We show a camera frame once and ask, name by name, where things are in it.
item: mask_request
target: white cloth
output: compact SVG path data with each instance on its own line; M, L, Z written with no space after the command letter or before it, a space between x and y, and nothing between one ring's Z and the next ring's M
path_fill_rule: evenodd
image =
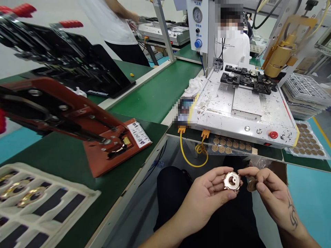
M238 65L240 62L249 64L249 38L247 34L240 33L239 30L232 31L230 34L228 30L226 34L223 30L218 31L216 57L218 58L222 53L222 38L224 40L224 37L223 61L235 65Z
M79 0L78 2L106 42L117 45L138 44L127 21L118 17L104 0Z

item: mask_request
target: yellow connector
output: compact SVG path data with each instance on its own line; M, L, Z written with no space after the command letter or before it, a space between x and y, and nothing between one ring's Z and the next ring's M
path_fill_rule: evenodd
M201 137L203 137L204 139L209 138L209 134L210 134L210 131L207 129L204 129L202 131Z
M180 127L178 128L178 133L183 134L185 133L186 128L185 127Z

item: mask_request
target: white machine base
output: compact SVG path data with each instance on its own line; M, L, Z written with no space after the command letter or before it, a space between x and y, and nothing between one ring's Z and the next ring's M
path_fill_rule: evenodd
M221 83L227 64L223 70L212 70L208 75L194 106L192 128L276 148L293 147L297 127L280 88L265 95ZM240 67L254 69L252 65ZM277 132L278 137L271 138L270 132Z

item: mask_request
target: hand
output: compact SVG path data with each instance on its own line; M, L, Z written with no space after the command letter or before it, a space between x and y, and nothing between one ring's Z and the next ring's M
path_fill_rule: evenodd
M270 216L278 227L298 237L305 231L294 207L290 191L286 184L270 169L259 170L248 167L238 170L241 176L255 177L257 190Z
M183 232L182 238L199 231L218 208L237 197L238 191L224 190L224 176L231 171L233 168L217 167L194 180L173 217L178 230Z
M137 13L131 12L131 19L136 23L139 23L139 15Z

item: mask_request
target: instruction label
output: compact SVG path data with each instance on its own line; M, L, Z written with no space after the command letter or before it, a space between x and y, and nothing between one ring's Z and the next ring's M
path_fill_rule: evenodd
M131 134L134 137L134 140L138 144L139 148L151 143L151 140L145 133L145 131L140 126L139 122L134 122L128 125L128 129L130 130Z

